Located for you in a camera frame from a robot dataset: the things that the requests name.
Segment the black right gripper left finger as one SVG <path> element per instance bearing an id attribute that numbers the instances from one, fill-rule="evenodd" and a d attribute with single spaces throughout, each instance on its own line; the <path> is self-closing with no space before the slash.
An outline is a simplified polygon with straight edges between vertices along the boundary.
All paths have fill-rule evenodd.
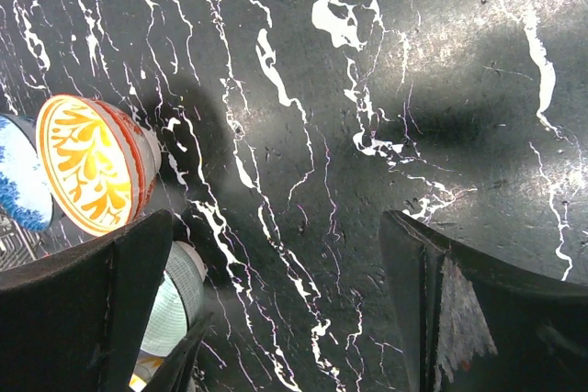
<path id="1" fill-rule="evenodd" d="M 158 210 L 3 271 L 2 390 L 130 390 L 172 240 Z"/>

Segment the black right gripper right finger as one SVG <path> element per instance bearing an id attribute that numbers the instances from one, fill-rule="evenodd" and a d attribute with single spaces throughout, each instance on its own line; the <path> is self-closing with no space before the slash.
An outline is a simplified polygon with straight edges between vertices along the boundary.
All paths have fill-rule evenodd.
<path id="1" fill-rule="evenodd" d="M 398 211 L 379 247 L 412 391 L 584 391 L 587 288 L 504 262 Z"/>

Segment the pale green ceramic bowl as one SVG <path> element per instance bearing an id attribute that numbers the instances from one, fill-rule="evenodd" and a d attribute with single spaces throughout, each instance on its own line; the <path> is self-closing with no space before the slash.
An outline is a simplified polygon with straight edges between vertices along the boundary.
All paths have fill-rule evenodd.
<path id="1" fill-rule="evenodd" d="M 166 357 L 187 335 L 204 308 L 207 267 L 196 250 L 173 241 L 160 282 L 141 350 Z"/>

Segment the orange leaf patterned bowl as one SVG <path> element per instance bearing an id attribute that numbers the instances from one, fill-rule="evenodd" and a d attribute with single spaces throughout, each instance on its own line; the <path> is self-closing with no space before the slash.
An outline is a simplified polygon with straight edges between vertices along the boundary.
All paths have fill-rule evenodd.
<path id="1" fill-rule="evenodd" d="M 43 104 L 36 144 L 56 202 L 96 237 L 141 214 L 162 162 L 149 130 L 116 106 L 75 95 L 55 95 Z"/>

